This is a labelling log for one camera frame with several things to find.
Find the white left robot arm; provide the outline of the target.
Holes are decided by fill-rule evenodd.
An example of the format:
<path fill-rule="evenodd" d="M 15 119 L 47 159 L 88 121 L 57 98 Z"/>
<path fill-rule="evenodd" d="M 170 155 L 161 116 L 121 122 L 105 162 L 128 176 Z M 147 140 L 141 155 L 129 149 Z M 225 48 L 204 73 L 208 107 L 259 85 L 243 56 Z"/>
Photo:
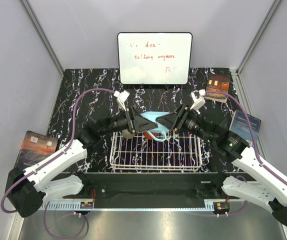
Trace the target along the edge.
<path fill-rule="evenodd" d="M 126 131 L 137 134 L 157 128 L 153 120 L 133 107 L 115 116 L 89 117 L 84 128 L 63 148 L 23 170 L 13 168 L 7 177 L 5 195 L 22 218 L 34 214 L 44 203 L 66 196 L 86 198 L 92 181 L 82 172 L 55 179 L 63 170 L 91 155 L 106 135 Z"/>

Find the beige ceramic mug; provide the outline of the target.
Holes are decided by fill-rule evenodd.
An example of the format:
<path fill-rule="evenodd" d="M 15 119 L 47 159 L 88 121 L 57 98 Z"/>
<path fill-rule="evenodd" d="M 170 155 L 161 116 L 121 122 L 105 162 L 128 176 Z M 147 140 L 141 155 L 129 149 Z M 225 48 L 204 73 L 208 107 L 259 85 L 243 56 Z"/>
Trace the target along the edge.
<path fill-rule="evenodd" d="M 135 133 L 131 133 L 126 129 L 122 130 L 121 132 L 125 139 L 132 139 L 135 136 Z"/>

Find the white wire dish rack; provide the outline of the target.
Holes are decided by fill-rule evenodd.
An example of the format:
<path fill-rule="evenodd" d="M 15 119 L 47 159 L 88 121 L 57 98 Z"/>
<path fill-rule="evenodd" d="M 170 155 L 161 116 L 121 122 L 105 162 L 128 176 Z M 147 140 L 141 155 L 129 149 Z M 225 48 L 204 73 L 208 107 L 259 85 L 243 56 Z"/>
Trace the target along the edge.
<path fill-rule="evenodd" d="M 116 172 L 197 172 L 202 166 L 201 140 L 190 134 L 168 133 L 163 142 L 143 133 L 126 139 L 121 132 L 112 136 L 110 165 Z"/>

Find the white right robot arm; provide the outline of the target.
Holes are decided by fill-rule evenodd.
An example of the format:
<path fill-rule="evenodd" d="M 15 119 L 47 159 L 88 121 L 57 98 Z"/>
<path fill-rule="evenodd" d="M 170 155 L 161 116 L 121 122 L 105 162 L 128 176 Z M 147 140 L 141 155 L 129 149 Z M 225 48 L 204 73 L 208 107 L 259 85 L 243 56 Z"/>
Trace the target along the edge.
<path fill-rule="evenodd" d="M 215 198 L 229 195 L 244 199 L 267 210 L 287 227 L 287 176 L 262 159 L 246 140 L 225 125 L 216 124 L 184 104 L 176 111 L 156 118 L 156 121 L 170 131 L 188 132 L 199 137 L 225 161 L 260 183 L 260 186 L 255 186 L 222 174 L 222 181 L 210 186 L 210 192 Z"/>

